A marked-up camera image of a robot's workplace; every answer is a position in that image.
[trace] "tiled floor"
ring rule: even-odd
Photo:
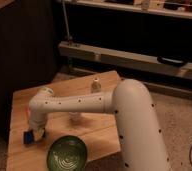
[[[74,75],[59,73],[53,81],[72,79]],[[192,171],[189,149],[192,144],[192,100],[151,92],[162,127],[174,171]],[[7,145],[0,139],[0,170],[5,170]],[[86,170],[119,171],[120,153],[88,163]]]

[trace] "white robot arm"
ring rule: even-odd
[[[171,171],[154,105],[147,88],[137,80],[125,80],[113,92],[58,98],[49,88],[30,101],[29,127],[46,126],[50,112],[112,113],[116,117],[124,170]]]

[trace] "blue object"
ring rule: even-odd
[[[33,142],[34,142],[33,130],[25,131],[23,134],[23,143],[24,144],[31,144]]]

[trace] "wall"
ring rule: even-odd
[[[49,0],[17,0],[0,10],[0,135],[8,137],[12,93],[49,82],[57,43]]]

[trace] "green glass bowl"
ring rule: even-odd
[[[57,139],[47,155],[49,171],[83,171],[87,161],[87,147],[76,136]]]

